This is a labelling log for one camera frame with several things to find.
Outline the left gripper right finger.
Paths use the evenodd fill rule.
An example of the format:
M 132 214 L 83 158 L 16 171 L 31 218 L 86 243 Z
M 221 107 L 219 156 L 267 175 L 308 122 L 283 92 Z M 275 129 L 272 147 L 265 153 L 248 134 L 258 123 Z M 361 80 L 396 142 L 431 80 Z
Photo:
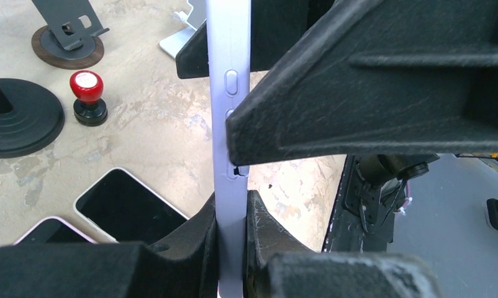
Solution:
M 432 271 L 398 253 L 318 253 L 249 191 L 245 297 L 441 297 Z

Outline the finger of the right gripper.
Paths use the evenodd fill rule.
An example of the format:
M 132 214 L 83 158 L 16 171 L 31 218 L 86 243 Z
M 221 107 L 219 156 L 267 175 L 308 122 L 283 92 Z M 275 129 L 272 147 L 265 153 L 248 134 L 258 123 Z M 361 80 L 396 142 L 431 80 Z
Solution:
M 253 0 L 251 71 L 268 71 L 333 6 L 331 0 Z M 207 27 L 202 24 L 175 58 L 181 79 L 209 75 Z
M 235 165 L 498 152 L 498 1 L 337 1 L 226 128 Z

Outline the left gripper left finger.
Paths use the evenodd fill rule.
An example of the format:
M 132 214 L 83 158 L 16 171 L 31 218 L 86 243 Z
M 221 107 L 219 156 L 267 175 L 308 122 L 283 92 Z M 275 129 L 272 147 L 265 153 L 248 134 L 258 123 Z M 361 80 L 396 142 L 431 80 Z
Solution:
M 215 200 L 152 245 L 0 247 L 0 297 L 215 297 Z

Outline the pink case phone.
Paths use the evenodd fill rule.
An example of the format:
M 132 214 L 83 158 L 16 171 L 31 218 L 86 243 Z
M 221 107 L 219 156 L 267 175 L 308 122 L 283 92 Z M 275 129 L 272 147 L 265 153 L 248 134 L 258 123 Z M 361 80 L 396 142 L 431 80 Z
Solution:
M 95 244 L 96 241 L 65 219 L 58 216 L 49 216 L 40 220 L 32 228 L 26 231 L 23 236 L 14 242 L 14 245 L 46 243 Z

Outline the black phone stand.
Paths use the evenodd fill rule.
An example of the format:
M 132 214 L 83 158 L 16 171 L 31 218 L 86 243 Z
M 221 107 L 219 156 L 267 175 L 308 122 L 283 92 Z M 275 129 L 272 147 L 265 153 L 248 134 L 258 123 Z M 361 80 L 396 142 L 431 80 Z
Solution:
M 47 88 L 15 78 L 0 78 L 0 158 L 39 151 L 61 133 L 65 113 Z

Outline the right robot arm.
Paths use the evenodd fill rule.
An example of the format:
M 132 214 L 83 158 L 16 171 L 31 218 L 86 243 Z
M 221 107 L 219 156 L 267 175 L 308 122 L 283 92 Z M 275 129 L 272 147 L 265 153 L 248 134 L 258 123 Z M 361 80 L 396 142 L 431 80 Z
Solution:
M 498 1 L 207 1 L 176 57 L 210 79 L 217 219 L 242 244 L 251 165 L 346 154 L 341 208 L 393 234 L 439 153 L 498 152 Z

